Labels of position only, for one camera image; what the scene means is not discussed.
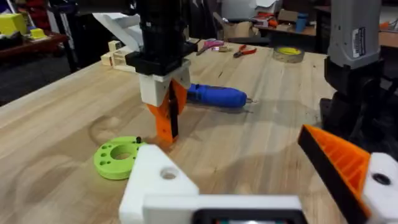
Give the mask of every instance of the gray device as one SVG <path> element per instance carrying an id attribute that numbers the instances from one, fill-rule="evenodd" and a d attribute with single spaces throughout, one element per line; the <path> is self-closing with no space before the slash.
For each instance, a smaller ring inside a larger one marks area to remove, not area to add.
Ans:
<path id="1" fill-rule="evenodd" d="M 328 55 L 351 69 L 379 60 L 381 0 L 332 0 Z"/>

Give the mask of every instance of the pink tool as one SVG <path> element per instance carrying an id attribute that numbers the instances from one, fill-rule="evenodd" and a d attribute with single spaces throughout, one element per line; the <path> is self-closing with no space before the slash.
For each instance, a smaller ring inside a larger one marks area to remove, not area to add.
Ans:
<path id="1" fill-rule="evenodd" d="M 205 40 L 203 47 L 197 52 L 197 55 L 202 54 L 207 49 L 210 49 L 212 47 L 222 46 L 222 45 L 224 45 L 224 41 L 222 41 L 222 40 L 216 40 L 216 39 Z"/>

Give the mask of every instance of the green ring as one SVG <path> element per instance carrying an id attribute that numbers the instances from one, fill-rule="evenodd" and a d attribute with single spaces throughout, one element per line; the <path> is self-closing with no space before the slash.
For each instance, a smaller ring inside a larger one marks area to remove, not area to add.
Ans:
<path id="1" fill-rule="evenodd" d="M 126 136 L 109 140 L 99 147 L 94 154 L 94 165 L 97 172 L 110 180 L 123 180 L 130 176 L 136 160 L 138 149 L 146 143 L 136 142 L 136 137 Z M 130 154 L 125 159 L 116 159 L 120 154 Z"/>

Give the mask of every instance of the screwdriver handle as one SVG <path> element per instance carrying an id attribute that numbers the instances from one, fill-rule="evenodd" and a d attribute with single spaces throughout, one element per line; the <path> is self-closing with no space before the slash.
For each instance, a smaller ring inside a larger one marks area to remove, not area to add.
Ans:
<path id="1" fill-rule="evenodd" d="M 191 84 L 187 96 L 190 101 L 225 108 L 241 108 L 246 104 L 247 98 L 244 92 L 234 88 L 201 84 Z"/>

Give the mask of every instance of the red-handled pliers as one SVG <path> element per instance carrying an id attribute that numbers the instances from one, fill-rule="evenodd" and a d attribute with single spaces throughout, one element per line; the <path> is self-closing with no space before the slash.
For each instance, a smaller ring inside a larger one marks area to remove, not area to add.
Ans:
<path id="1" fill-rule="evenodd" d="M 234 58 L 238 58 L 238 57 L 240 57 L 242 55 L 254 54 L 257 51 L 257 48 L 252 49 L 252 50 L 244 50 L 245 48 L 246 48 L 246 44 L 240 46 L 239 47 L 239 51 L 234 54 Z"/>

